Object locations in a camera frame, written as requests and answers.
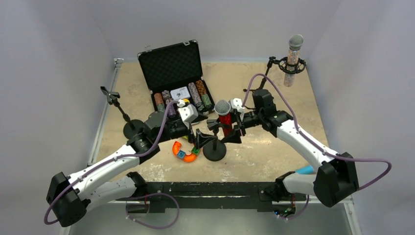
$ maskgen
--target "white wall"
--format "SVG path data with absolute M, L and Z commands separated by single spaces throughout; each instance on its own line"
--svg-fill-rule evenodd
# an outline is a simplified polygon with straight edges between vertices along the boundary
M 0 234 L 58 234 L 50 179 L 85 167 L 112 66 L 82 0 L 1 1 Z
M 344 0 L 308 61 L 330 146 L 392 170 L 353 195 L 366 235 L 415 230 L 413 0 Z M 357 164 L 360 183 L 385 164 Z
M 114 56 L 137 59 L 144 47 L 199 41 L 204 60 L 286 56 L 288 39 L 305 38 L 307 58 L 340 0 L 87 0 Z

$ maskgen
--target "stack of poker chips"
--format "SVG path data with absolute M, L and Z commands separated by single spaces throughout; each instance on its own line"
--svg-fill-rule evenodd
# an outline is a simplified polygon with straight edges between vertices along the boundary
M 173 98 L 171 97 L 171 94 L 169 91 L 163 91 L 161 94 L 163 96 L 163 100 L 166 102 L 166 105 L 170 103 L 171 101 L 173 101 Z M 174 119 L 176 117 L 176 111 L 174 111 L 174 109 L 167 110 L 167 117 L 170 119 Z
M 196 106 L 196 109 L 198 111 L 202 111 L 205 107 L 203 105 L 202 99 L 199 96 L 196 85 L 193 82 L 191 82 L 189 83 L 188 87 L 189 87 L 190 95 L 192 96 L 193 102 Z
M 164 112 L 166 109 L 164 108 L 163 97 L 160 93 L 154 94 L 154 100 L 156 102 L 157 111 Z
M 206 92 L 206 88 L 203 84 L 203 82 L 201 80 L 196 81 L 196 87 L 197 87 L 197 91 L 199 92 L 203 104 L 207 109 L 210 109 L 213 105 L 212 102 L 210 101 L 209 95 Z

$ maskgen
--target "orange toy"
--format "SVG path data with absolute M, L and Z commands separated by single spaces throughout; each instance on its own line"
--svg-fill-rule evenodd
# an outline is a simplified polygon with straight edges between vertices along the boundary
M 180 150 L 182 144 L 180 142 L 175 141 L 173 144 L 173 154 L 181 159 L 185 163 L 191 163 L 192 161 L 196 160 L 197 155 L 199 155 L 200 149 L 196 149 L 193 147 L 191 154 L 186 154 L 183 150 Z

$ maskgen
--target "open case lid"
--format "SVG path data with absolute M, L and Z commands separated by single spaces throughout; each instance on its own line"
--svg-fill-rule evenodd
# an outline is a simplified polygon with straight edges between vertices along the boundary
M 186 86 L 203 76 L 196 40 L 141 52 L 137 58 L 148 88 L 155 92 Z

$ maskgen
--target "poker chip case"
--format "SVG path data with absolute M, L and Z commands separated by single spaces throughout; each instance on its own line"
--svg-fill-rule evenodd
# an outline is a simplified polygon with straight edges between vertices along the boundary
M 196 83 L 196 81 L 201 80 L 213 105 L 210 108 L 204 107 L 198 111 L 205 114 L 213 111 L 214 101 L 206 82 L 203 80 L 199 45 L 196 40 L 147 50 L 138 53 L 137 58 L 151 94 L 154 110 L 157 110 L 154 94 L 181 87 L 187 87 L 190 91 L 189 83 Z M 195 105 L 192 97 L 188 100 Z

